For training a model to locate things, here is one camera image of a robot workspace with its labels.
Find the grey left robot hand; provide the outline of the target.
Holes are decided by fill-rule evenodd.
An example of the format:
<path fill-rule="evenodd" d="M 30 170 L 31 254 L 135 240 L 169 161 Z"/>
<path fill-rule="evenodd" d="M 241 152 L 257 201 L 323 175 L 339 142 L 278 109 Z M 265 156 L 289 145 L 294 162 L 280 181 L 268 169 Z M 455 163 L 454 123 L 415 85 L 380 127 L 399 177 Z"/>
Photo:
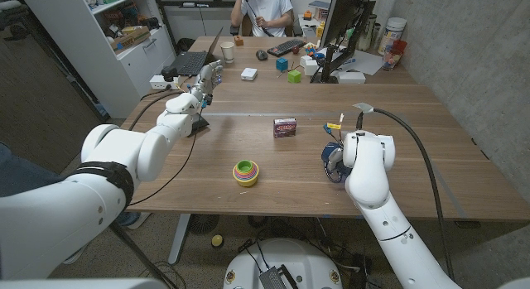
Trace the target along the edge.
<path fill-rule="evenodd" d="M 194 95 L 199 101 L 204 100 L 221 83 L 222 71 L 222 60 L 212 61 L 204 65 L 196 76 L 195 83 L 190 88 L 190 94 Z"/>

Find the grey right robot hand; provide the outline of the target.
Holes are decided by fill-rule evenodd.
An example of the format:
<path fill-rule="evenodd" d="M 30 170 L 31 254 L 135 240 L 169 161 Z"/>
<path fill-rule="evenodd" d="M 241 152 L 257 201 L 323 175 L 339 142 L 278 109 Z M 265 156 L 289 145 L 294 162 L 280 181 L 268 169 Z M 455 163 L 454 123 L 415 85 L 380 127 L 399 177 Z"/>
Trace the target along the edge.
<path fill-rule="evenodd" d="M 341 147 L 335 148 L 328 156 L 328 161 L 326 164 L 327 171 L 334 171 L 337 167 L 337 164 L 342 161 L 342 157 L 343 149 Z"/>

